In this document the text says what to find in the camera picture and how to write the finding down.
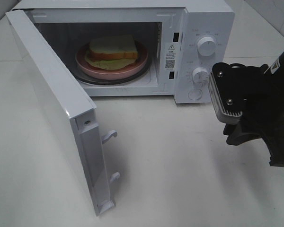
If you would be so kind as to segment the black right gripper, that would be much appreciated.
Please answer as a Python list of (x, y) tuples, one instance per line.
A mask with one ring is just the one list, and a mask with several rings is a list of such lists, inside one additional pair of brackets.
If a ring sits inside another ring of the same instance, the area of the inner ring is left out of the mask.
[(284, 66), (246, 66), (243, 85), (243, 115), (237, 124), (226, 124), (228, 145), (263, 139), (270, 153), (269, 165), (284, 167)]

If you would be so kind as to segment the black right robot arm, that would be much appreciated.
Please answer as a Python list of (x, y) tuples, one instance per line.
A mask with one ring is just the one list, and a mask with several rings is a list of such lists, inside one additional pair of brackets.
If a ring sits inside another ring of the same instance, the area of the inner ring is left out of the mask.
[(284, 51), (271, 66), (219, 63), (213, 71), (225, 111), (241, 114), (223, 131), (227, 144), (262, 138), (269, 164), (284, 167)]

